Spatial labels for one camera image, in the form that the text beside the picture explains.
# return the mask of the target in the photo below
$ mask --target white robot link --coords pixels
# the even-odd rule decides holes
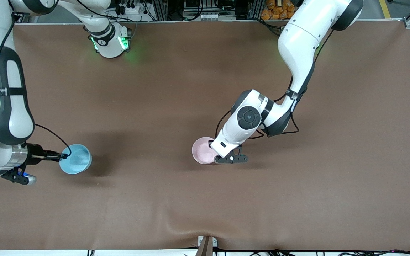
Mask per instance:
[[[110,4],[110,0],[82,1],[101,12]],[[110,23],[106,17],[90,15],[93,12],[88,9],[73,7],[72,2],[75,1],[63,1],[61,5],[79,16],[95,41],[102,41],[97,46],[102,56],[116,57],[127,49],[121,44],[121,38],[127,35],[125,27]],[[39,145],[26,143],[35,123],[28,106],[23,68],[12,32],[15,13],[47,14],[57,4],[58,0],[0,0],[0,176],[24,185],[36,180],[24,172],[26,165],[37,164],[41,160],[59,162],[71,154],[47,151]]]
[[[231,109],[210,147],[220,162],[248,139],[257,128],[268,137],[282,134],[314,71],[314,52],[331,28],[342,31],[351,26],[361,13],[363,0],[294,0],[299,7],[278,39],[278,50],[292,73],[292,83],[282,104],[278,105],[256,90],[244,91]],[[241,162],[247,157],[238,158]]]

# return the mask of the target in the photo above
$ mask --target pink cup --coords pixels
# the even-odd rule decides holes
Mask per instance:
[[[213,140],[210,137],[202,137],[192,145],[192,156],[199,164],[211,164],[215,162],[215,156],[218,155],[208,146],[208,141]]]

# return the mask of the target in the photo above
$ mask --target yellow floor line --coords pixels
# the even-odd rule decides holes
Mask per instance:
[[[380,7],[382,8],[382,12],[384,13],[384,17],[386,19],[391,19],[392,17],[390,16],[389,8],[387,7],[387,3],[385,2],[385,0],[379,0],[379,3]]]

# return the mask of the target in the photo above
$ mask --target brown tabletop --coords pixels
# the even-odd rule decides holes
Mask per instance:
[[[335,32],[295,112],[300,133],[244,143],[247,164],[200,165],[197,138],[247,89],[290,72],[252,22],[138,26],[105,59],[82,26],[16,26],[31,111],[94,157],[84,173],[0,178],[0,249],[155,249],[213,235],[223,249],[410,250],[410,30]],[[36,129],[29,140],[60,151]]]

